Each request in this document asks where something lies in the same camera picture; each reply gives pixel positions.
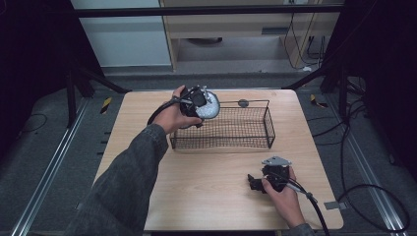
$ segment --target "black wire basket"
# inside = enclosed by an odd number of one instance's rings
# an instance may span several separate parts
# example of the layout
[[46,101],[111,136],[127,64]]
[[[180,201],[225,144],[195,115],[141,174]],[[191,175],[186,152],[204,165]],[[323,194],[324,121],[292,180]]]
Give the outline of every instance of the black wire basket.
[[269,100],[220,102],[220,112],[203,127],[179,129],[169,135],[172,148],[271,148],[275,131]]

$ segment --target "sleeve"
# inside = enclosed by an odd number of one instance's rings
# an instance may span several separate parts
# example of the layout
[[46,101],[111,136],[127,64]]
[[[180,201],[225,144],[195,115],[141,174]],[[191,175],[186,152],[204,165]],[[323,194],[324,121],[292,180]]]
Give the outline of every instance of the sleeve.
[[308,223],[300,224],[289,230],[291,236],[314,236],[316,235],[312,227]]
[[142,235],[167,149],[162,127],[142,130],[96,180],[65,235]]

